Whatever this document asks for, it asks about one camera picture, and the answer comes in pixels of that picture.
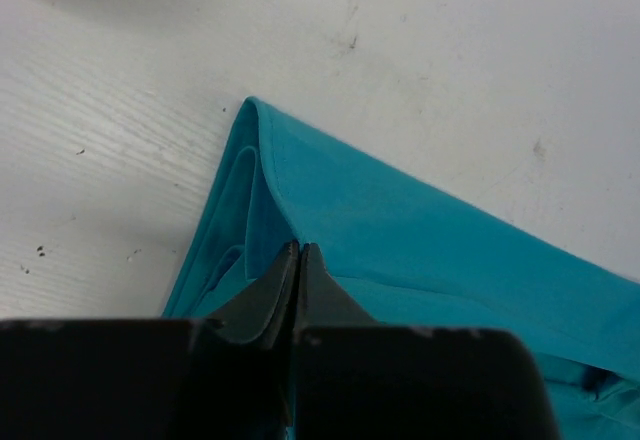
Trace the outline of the teal t-shirt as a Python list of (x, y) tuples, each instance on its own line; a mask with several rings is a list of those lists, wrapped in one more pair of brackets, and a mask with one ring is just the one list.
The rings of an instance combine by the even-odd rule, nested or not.
[(639, 435), (639, 286), (250, 97), (167, 317), (213, 312), (291, 240), (390, 323), (503, 328), (532, 351), (566, 439)]

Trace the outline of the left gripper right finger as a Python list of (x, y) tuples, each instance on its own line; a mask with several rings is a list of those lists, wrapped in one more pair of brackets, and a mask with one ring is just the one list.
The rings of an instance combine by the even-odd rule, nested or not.
[(317, 244), (304, 245), (298, 273), (298, 330), (375, 325), (375, 319), (329, 274)]

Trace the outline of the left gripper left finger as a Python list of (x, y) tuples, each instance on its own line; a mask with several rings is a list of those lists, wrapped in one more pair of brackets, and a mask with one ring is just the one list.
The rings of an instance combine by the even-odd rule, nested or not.
[(267, 271), (206, 318), (228, 345), (272, 348), (283, 328), (298, 283), (300, 245), (286, 243)]

